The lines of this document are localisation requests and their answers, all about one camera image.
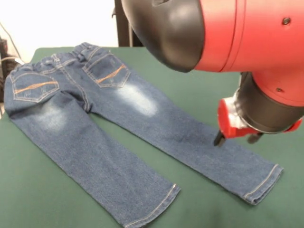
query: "orange stitching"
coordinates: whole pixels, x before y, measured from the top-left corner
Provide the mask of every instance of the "orange stitching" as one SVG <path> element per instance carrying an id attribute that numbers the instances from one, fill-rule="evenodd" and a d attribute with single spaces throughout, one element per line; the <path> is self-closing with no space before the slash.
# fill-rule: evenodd
<path id="1" fill-rule="evenodd" d="M 30 85 L 30 86 L 28 86 L 24 89 L 15 90 L 15 93 L 18 94 L 18 93 L 21 93 L 21 92 L 29 90 L 29 89 L 37 89 L 37 88 L 39 88 L 41 86 L 44 86 L 46 84 L 57 84 L 57 82 L 44 82 L 44 83 L 33 84 L 33 85 Z"/>
<path id="2" fill-rule="evenodd" d="M 115 76 L 118 74 L 118 72 L 119 72 L 121 69 L 123 69 L 123 68 L 125 68 L 125 65 L 121 65 L 117 70 L 115 70 L 114 72 L 110 73 L 107 77 L 100 78 L 100 79 L 96 80 L 96 82 L 97 82 L 97 83 L 101 83 L 102 81 L 104 81 L 104 80 L 106 80 L 106 79 L 108 79 L 108 78 L 115 77 Z"/>

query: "red robot arm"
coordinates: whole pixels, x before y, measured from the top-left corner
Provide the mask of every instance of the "red robot arm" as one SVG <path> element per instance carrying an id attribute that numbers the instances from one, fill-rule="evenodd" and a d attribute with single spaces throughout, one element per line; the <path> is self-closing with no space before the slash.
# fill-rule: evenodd
<path id="1" fill-rule="evenodd" d="M 296 130 L 304 115 L 304 2 L 300 0 L 122 0 L 147 49 L 181 71 L 240 72 L 220 100 L 226 138 Z"/>

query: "green table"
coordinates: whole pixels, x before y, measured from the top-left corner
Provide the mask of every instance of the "green table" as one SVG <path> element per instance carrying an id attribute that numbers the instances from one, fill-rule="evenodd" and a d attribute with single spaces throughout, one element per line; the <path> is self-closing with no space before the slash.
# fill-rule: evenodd
<path id="1" fill-rule="evenodd" d="M 33 61 L 71 47 L 41 48 Z M 238 74 L 170 70 L 140 48 L 112 48 L 143 78 L 164 91 L 198 120 L 217 126 L 217 104 L 231 96 Z M 279 163 L 285 172 L 257 206 L 250 206 L 165 153 L 120 127 L 92 115 L 106 132 L 161 175 L 182 188 L 172 205 L 149 228 L 304 227 L 304 128 L 240 144 Z M 0 228 L 120 228 L 84 190 L 38 149 L 7 115 L 0 120 Z"/>

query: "jeans hem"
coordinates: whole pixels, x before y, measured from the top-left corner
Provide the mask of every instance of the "jeans hem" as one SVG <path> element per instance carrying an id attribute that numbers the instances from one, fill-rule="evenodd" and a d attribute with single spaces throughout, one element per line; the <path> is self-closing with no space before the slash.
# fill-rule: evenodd
<path id="1" fill-rule="evenodd" d="M 124 225 L 124 228 L 140 228 L 144 225 L 150 223 L 154 219 L 156 219 L 158 216 L 160 216 L 174 201 L 178 193 L 180 192 L 180 187 L 174 184 L 170 191 L 168 192 L 167 196 L 162 200 L 162 202 L 146 217 L 141 218 L 139 220 L 136 220 L 134 222 L 131 222 L 127 225 Z"/>
<path id="2" fill-rule="evenodd" d="M 252 191 L 244 195 L 244 200 L 252 205 L 260 203 L 271 191 L 284 169 L 276 164 L 267 177 Z"/>

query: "blue jeans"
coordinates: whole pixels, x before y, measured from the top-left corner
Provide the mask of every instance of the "blue jeans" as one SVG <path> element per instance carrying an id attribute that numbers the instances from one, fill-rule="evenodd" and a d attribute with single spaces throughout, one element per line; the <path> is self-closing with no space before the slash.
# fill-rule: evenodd
<path id="1" fill-rule="evenodd" d="M 89 117 L 95 113 L 256 205 L 283 168 L 176 107 L 110 51 L 88 43 L 11 72 L 11 121 L 125 228 L 154 220 L 180 191 Z"/>

